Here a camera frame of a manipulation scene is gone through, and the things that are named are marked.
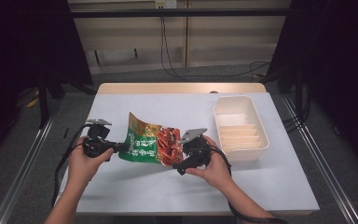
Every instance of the person's right hand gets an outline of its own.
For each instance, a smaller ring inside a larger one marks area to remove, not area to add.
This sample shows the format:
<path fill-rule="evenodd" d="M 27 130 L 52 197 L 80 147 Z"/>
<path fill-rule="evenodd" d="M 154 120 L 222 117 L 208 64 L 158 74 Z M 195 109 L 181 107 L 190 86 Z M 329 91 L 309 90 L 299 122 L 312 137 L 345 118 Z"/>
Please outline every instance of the person's right hand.
<path fill-rule="evenodd" d="M 217 144 L 214 140 L 212 140 L 212 138 L 204 135 L 204 139 L 210 146 L 217 147 Z M 204 170 L 198 168 L 187 168 L 186 173 L 197 175 L 205 179 L 209 185 L 219 190 L 224 187 L 227 182 L 232 181 L 225 161 L 222 156 L 216 152 L 212 152 L 211 161 Z"/>

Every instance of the white table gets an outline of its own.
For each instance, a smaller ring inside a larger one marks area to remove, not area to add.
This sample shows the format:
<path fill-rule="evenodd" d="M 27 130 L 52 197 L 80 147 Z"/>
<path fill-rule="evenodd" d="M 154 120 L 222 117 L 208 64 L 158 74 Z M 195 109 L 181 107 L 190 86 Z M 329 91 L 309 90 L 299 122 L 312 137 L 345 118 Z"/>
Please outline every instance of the white table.
<path fill-rule="evenodd" d="M 123 142 L 128 115 L 185 130 L 204 128 L 217 140 L 213 107 L 221 96 L 247 95 L 265 127 L 269 147 L 257 161 L 232 162 L 237 184 L 266 210 L 278 215 L 307 215 L 319 210 L 293 146 L 267 92 L 247 93 L 98 93 L 89 119 L 113 123 L 107 140 Z M 61 192 L 66 184 L 62 181 Z M 155 163 L 124 161 L 114 154 L 89 183 L 78 214 L 143 216 L 231 215 L 226 198 L 203 179 L 179 175 Z"/>

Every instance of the gray floor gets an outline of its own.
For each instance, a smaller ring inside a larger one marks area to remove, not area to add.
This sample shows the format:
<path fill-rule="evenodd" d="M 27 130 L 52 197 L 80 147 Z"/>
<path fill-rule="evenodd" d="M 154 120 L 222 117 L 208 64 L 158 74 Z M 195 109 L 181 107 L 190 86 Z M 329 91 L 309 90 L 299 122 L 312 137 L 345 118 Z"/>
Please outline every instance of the gray floor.
<path fill-rule="evenodd" d="M 178 68 L 177 73 L 181 76 L 192 76 L 187 77 L 192 81 L 249 82 L 251 80 L 251 74 L 249 73 L 234 77 L 229 76 L 245 72 L 248 68 L 248 64 Z M 167 75 L 164 70 L 93 75 L 93 79 L 95 85 L 92 88 L 94 89 L 97 89 L 104 82 L 183 81 L 180 78 Z M 289 119 L 290 115 L 282 97 L 286 95 L 293 96 L 293 93 L 279 94 L 275 82 L 267 84 L 266 87 L 282 120 Z M 13 210 L 10 211 L 11 215 L 8 218 L 8 223 L 41 223 L 49 213 L 55 167 L 69 143 L 69 136 L 72 136 L 76 129 L 84 123 L 93 101 L 92 95 L 87 95 L 71 86 L 65 85 L 64 88 L 66 89 L 66 95 L 60 102 L 51 99 L 49 101 L 50 108 L 53 105 L 60 106 L 58 114 L 52 123 L 44 145 L 36 157 L 21 194 Z M 19 102 L 26 102 L 30 97 L 32 97 L 32 94 L 23 97 Z M 338 183 L 347 193 L 358 214 L 358 158 L 354 155 L 346 139 L 336 135 L 334 123 L 314 100 L 311 101 L 310 116 L 306 123 L 336 175 Z M 27 156 L 28 150 L 37 135 L 38 125 L 38 105 L 31 108 L 23 105 L 10 133 L 5 139 L 2 139 L 0 145 L 0 203 L 15 179 L 24 158 Z M 289 133 L 289 137 L 321 210 L 306 217 L 284 218 L 290 223 L 348 223 L 299 132 L 294 130 Z M 76 223 L 145 223 L 146 220 L 147 218 L 139 220 L 133 217 L 77 217 Z M 174 221 L 173 219 L 165 219 L 163 223 L 174 223 Z M 211 220 L 210 218 L 200 217 L 196 222 L 229 223 L 229 220 L 214 217 Z"/>

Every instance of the person's left hand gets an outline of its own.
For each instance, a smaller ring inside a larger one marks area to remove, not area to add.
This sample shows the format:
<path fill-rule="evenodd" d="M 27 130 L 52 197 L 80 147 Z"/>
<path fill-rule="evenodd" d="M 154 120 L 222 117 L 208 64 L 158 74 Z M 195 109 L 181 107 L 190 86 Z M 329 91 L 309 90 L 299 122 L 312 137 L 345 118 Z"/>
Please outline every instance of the person's left hand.
<path fill-rule="evenodd" d="M 85 136 L 77 139 L 76 144 L 81 144 Z M 103 154 L 96 158 L 87 157 L 83 153 L 83 147 L 80 145 L 76 147 L 69 156 L 69 173 L 68 184 L 74 184 L 77 186 L 86 187 L 95 176 L 100 165 L 108 160 L 114 150 L 112 148 L 107 149 Z"/>

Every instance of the hand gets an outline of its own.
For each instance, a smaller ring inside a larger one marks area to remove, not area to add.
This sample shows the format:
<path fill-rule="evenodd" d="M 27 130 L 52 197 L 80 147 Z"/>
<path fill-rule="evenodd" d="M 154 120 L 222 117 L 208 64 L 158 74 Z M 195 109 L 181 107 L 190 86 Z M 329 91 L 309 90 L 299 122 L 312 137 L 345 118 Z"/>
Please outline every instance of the hand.
<path fill-rule="evenodd" d="M 217 147 L 217 144 L 214 140 L 212 140 L 212 138 L 205 135 L 203 136 L 210 146 Z M 223 160 L 222 156 L 216 152 L 212 152 L 211 161 L 204 170 L 197 168 L 187 168 L 186 173 L 197 175 L 205 179 L 209 185 L 219 190 L 221 190 L 221 188 L 224 187 L 227 182 L 232 181 L 225 161 Z"/>
<path fill-rule="evenodd" d="M 85 136 L 77 139 L 76 144 L 81 144 Z M 82 187 L 86 187 L 95 176 L 100 165 L 108 160 L 114 150 L 112 148 L 107 149 L 103 154 L 96 158 L 90 158 L 84 155 L 83 147 L 80 145 L 76 147 L 69 156 L 69 173 L 68 184 L 74 184 Z"/>

